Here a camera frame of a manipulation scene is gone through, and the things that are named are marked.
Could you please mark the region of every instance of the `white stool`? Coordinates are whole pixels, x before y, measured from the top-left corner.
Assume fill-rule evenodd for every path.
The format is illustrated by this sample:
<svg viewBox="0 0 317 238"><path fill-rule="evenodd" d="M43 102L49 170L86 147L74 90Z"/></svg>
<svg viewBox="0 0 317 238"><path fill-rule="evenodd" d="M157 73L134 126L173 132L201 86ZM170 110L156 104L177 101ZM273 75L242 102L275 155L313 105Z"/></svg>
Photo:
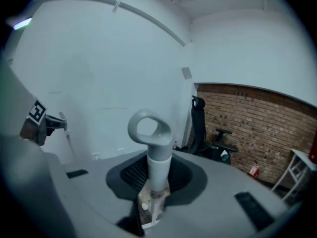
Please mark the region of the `white stool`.
<svg viewBox="0 0 317 238"><path fill-rule="evenodd" d="M313 172L317 171L317 165L314 164L313 162L310 161L310 159L308 158L308 154L303 153L301 151L292 149L292 152L294 153L294 156L291 160L291 163L288 165L287 169L285 170L284 174L282 175L282 177L280 178L280 180L278 180L278 182L276 183L276 185L271 189L271 191L275 190L276 187L281 183L281 181L284 179L284 177L286 176L287 172L289 172L293 178L293 180L295 181L294 186L290 189L290 191L282 198L282 200L284 201L286 198L288 198L291 193L293 192L294 189L296 189L296 187L301 183L301 181L303 180L305 174L307 173L308 169L310 169ZM296 157L300 158L299 162L292 167L292 165L294 164L294 161L296 159ZM298 169L298 166L300 163L305 163L305 167L300 171Z"/></svg>

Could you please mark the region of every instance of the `black slot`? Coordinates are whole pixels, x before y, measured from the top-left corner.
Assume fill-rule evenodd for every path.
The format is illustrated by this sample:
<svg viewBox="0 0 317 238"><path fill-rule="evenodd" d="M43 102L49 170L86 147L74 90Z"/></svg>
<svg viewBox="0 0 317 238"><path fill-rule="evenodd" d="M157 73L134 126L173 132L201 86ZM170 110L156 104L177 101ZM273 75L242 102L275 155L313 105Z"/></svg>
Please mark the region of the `black slot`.
<svg viewBox="0 0 317 238"><path fill-rule="evenodd" d="M79 169L79 170L76 170L76 171L68 172L66 174L67 174L69 179L72 179L72 178L75 178L75 177L79 177L79 176L88 174L88 171L84 170L84 169Z"/></svg>
<svg viewBox="0 0 317 238"><path fill-rule="evenodd" d="M234 196L249 219L256 226L258 231L268 227L274 222L274 219L267 211L254 199L249 192L240 192Z"/></svg>

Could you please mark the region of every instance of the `black office chair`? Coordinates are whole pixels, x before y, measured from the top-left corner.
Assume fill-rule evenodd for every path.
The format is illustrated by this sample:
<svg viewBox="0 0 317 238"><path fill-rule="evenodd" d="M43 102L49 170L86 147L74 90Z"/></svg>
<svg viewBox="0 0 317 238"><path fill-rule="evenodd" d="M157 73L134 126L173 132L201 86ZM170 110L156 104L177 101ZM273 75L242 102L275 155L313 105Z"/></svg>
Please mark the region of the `black office chair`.
<svg viewBox="0 0 317 238"><path fill-rule="evenodd" d="M222 136L227 133L231 134L231 131L217 129L219 132L215 142L210 144L206 140L206 126L205 126L205 101L202 98L192 96L192 123L194 130L194 141L192 145L188 148L183 147L181 151L186 153L206 157L215 161L223 162L230 165L230 152L237 152L238 149L234 146L225 145L221 142ZM222 152L226 150L228 153L228 158L223 161L221 158Z"/></svg>

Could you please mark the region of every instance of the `fire extinguisher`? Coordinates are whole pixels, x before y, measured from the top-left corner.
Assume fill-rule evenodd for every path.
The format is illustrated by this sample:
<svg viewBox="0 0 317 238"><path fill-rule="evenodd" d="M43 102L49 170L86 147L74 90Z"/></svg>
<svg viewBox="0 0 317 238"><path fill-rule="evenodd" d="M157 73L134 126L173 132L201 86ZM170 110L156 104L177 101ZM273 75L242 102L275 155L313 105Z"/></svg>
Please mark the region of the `fire extinguisher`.
<svg viewBox="0 0 317 238"><path fill-rule="evenodd" d="M311 148L311 151L309 153L308 158L315 164L317 164L317 132L315 134L313 146Z"/></svg>
<svg viewBox="0 0 317 238"><path fill-rule="evenodd" d="M248 176L252 178L257 178L259 176L259 166L257 161L254 161L255 164L252 166L251 170L248 172Z"/></svg>

